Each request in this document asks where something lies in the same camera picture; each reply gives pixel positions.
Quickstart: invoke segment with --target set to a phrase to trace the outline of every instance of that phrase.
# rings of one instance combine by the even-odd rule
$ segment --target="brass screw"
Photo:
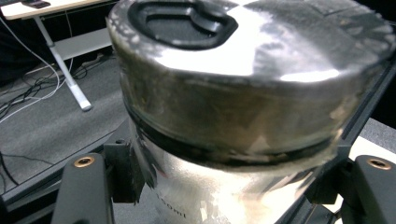
[[[78,168],[82,168],[93,164],[94,161],[95,159],[93,157],[83,157],[76,160],[74,165]]]
[[[368,159],[367,163],[381,170],[390,170],[392,168],[392,166],[389,163],[378,159]]]

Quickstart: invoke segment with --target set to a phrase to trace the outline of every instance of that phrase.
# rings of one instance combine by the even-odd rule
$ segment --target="wooden tabletop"
[[[49,7],[35,9],[24,6],[22,3],[15,3],[1,7],[4,17],[7,20],[28,19],[34,16],[42,16],[58,11],[65,11],[77,7],[106,2],[108,0],[45,0],[50,3]]]

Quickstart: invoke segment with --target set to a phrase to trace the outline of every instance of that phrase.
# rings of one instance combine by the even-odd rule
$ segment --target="mobile phone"
[[[42,0],[23,0],[21,1],[23,5],[33,8],[42,8],[50,6],[49,2],[45,2]]]

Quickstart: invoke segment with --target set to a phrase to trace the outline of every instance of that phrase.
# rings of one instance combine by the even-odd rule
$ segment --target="white cable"
[[[26,45],[24,45],[23,42],[22,42],[22,41],[14,34],[14,32],[12,32],[12,30],[7,26],[7,24],[3,21],[2,18],[0,18],[0,22],[2,22],[2,23],[4,24],[4,26],[9,30],[9,32],[15,37],[15,39],[16,39],[24,48],[26,48],[30,53],[32,53],[33,55],[35,55],[35,56],[37,57],[37,59],[39,59],[39,60],[40,60],[42,63],[44,63],[46,66],[48,66],[48,67],[52,70],[52,72],[55,74],[55,76],[56,76],[56,78],[57,78],[57,85],[56,85],[55,90],[53,90],[52,92],[50,92],[49,94],[45,95],[45,96],[42,97],[42,98],[36,99],[36,101],[30,103],[29,105],[25,105],[25,106],[19,108],[18,110],[12,112],[12,113],[9,114],[8,116],[6,116],[5,118],[3,118],[3,119],[0,120],[0,124],[1,124],[1,123],[3,123],[6,119],[9,119],[11,116],[13,116],[14,114],[20,112],[20,111],[23,110],[24,108],[26,108],[26,107],[28,107],[28,106],[31,106],[31,105],[34,105],[34,104],[40,102],[41,100],[50,98],[53,94],[55,94],[55,92],[56,92],[57,90],[59,90],[59,88],[61,88],[61,83],[60,83],[60,79],[59,79],[59,74],[55,71],[55,69],[54,69],[49,63],[47,63],[44,59],[42,59],[40,56],[38,56],[36,53],[34,53],[31,49],[29,49]]]

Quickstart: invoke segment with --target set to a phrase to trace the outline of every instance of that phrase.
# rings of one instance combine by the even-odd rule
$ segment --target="shiny metal surface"
[[[332,153],[256,171],[204,167],[167,153],[131,122],[133,147],[161,220],[169,224],[275,223]]]
[[[238,23],[224,44],[177,49],[131,25],[134,2],[107,23],[125,104],[158,132],[216,151],[213,161],[334,139],[395,46],[391,28],[353,1],[230,0],[205,1]]]

